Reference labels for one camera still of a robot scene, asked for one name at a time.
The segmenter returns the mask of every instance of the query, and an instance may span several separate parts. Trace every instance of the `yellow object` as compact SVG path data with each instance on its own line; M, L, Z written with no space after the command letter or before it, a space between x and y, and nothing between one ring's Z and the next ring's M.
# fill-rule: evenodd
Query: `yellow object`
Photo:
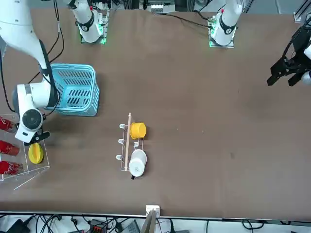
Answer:
M132 123L130 128L132 139L143 138L146 135L146 126L144 123Z
M28 150L28 157L33 164L41 163L43 159L43 149L39 143L33 143Z

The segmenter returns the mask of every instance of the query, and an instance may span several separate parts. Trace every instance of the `floor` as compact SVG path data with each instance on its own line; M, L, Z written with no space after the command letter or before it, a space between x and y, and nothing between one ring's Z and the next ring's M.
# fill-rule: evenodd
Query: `floor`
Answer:
M21 218L23 221L25 221L29 216L5 216L0 220L0 231L7 231L9 228L14 224L14 222ZM88 223L83 220L82 217L75 217L78 221L77 228L82 232L87 232L89 230ZM77 231L74 227L73 223L71 222L71 217L69 216L63 216L61 221L56 220L53 222L51 226L51 230L54 233L71 233L74 231ZM85 217L86 220L93 219L92 217ZM105 221L105 218L96 218L101 221ZM125 229L133 219L126 220L122 226ZM136 219L138 227L141 229L144 219ZM159 219L159 223L161 225L161 229L159 228L158 224L156 225L155 233L166 233L170 232L170 222L168 219ZM37 230L38 232L41 231L43 227L43 221L38 221ZM35 230L36 225L36 219L33 219L28 227L30 228L31 232L36 232ZM173 225L175 231L178 233L178 231L184 231L188 230L190 233L205 233L206 232L206 226L207 221L205 220L173 220ZM253 227L258 227L261 224L253 224ZM209 221L208 223L208 232L210 233L228 233L228 232L239 232L239 233L251 233L250 230L245 229L241 223L239 222L219 222L219 221ZM255 233L310 233L311 227L307 226L288 226L288 225L276 225L276 224L265 224L263 228L259 230L254 230Z

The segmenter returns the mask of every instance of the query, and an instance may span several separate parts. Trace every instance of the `table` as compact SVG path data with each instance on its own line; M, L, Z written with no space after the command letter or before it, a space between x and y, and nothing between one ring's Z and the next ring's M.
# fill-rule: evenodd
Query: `table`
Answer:
M50 48L53 9L33 18ZM266 85L298 28L293 16L242 15L235 49L209 48L205 28L141 10L116 11L105 46L80 44L67 9L60 19L66 45L57 62L95 68L99 111L53 114L45 122L51 169L2 190L1 209L143 215L158 204L163 216L310 219L311 89L286 78ZM9 93L37 72L13 49L3 65ZM129 112L148 126L146 172L134 181L115 158Z

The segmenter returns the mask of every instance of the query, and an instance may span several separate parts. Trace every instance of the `wire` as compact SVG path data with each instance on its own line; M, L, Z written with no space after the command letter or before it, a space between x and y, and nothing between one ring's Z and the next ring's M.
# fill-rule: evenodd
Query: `wire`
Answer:
M224 7L225 7L225 4L224 4L221 8L218 9L217 13L218 13L221 9L223 9Z
M254 0L249 0L247 6L244 9L244 13L247 13L249 11L249 9L251 8L253 2L254 2Z
M56 16L56 19L57 19L57 22L58 22L58 25L59 25L59 32L58 32L58 36L57 36L57 39L56 41L54 42L54 44L52 45L50 51L48 52L48 54L52 51L52 49L55 47L58 39L59 39L59 34L61 34L62 36L62 50L59 52L59 54L57 56L55 56L52 60L50 60L49 62L52 63L53 61L55 61L64 51L65 49L65 41L64 41L64 35L63 35L63 31L62 31L62 28L60 27L60 19L59 19L59 12L58 12L58 5L57 5L57 0L54 0L53 1L54 3L54 11L55 11L55 16ZM40 72L38 72L28 83L31 83L38 75L39 75ZM49 112L48 114L46 114L45 116L49 116L51 115L57 108L57 105L59 104L60 102L60 92L59 90L56 88L56 85L54 83L54 85L51 84L51 82L49 80L47 80L44 76L43 78L54 88L54 90L58 93L58 100L57 100L57 104L54 106L53 110L51 112Z
M76 225L76 224L74 224L74 227L77 229L77 231L78 231L79 233L82 233L82 231L80 231L80 230L77 228L77 225Z
M55 217L57 217L57 215L52 215L52 216L50 216L48 218L48 220L46 220L45 215L39 215L38 216L38 219L40 218L43 221L43 223L44 223L40 233L44 233L44 230L45 230L46 227L48 227L48 232L49 233L53 233L53 231L51 230L51 228L49 227L48 224L49 224L49 221L53 220L53 218L55 218Z
M196 23L196 22L194 22L194 21L191 21L191 20L188 20L188 19L179 17L179 16L174 16L174 15L169 15L169 14L166 14L165 16L172 16L172 17L174 17L174 18L178 18L178 19L180 19L180 20L183 20L183 21L186 21L186 22L189 22L189 23L193 23L193 24L198 25L198 26L201 26L201 27L213 29L213 27L211 27L211 26L204 25L204 24L201 24L201 23Z
M11 112L15 112L13 110L13 108L10 106L9 100L8 100L8 96L6 94L6 88L5 88L5 84L4 84L4 77L3 77L3 67L2 67L2 54L1 54L1 50L0 50L0 73L1 73L1 80L2 80L2 87L3 87L3 92L4 92L4 97L5 97L5 101L6 104L8 105L8 108L11 110Z
M202 11L205 7L207 7L207 5L209 5L213 0L207 0L206 4L198 11Z
M158 224L159 224L160 232L162 233L162 228L161 228L161 224L160 224L160 222L159 222L159 219L157 218L156 220L157 220L157 222L158 222Z
M47 221L47 219L45 218L45 216L40 216L41 220L44 222L43 228L41 229L41 232L44 232L45 227L48 227L48 232L49 233L53 233L53 231L51 230L51 228L49 227L49 222Z
M96 226L99 226L99 225L102 225L102 224L105 224L106 223L106 225L107 224L109 224L110 222L113 222L113 220L115 220L115 219L117 219L117 218L113 218L113 219L110 219L110 220L108 220L108 218L106 218L106 221L105 222L100 222L100 223L98 223L98 224L96 224L96 225L94 225L93 227L96 227Z
M207 220L207 223L206 223L206 233L207 233L208 223L209 223L209 220Z
M86 220L86 218L82 215L82 218L84 219L85 222L88 223L88 225L91 225L91 221L90 220Z
M245 229L251 230L252 233L253 233L254 230L258 230L258 229L263 228L264 223L262 223L262 225L259 226L259 227L253 227L253 225L251 224L251 222L250 222L248 219L243 219L243 220L242 220L242 225L244 226Z
M205 19L205 20L209 20L209 18L206 18L206 17L204 17L199 11L194 11L195 13L197 13L202 19Z
M115 231L115 232L118 233L119 230L118 230L117 226L118 226L118 225L121 226L123 222L125 222L126 220L129 220L129 219L130 219L130 218L128 217L128 218L122 220L121 222L117 222L117 220L115 219L115 221L116 221L116 226L115 226L111 231L109 231L108 233L111 233L111 232L113 232L113 231Z
M280 221L280 223L281 223L282 225L290 225L290 224L292 223L292 221L288 221L288 223L285 223L285 222L283 222L283 221Z

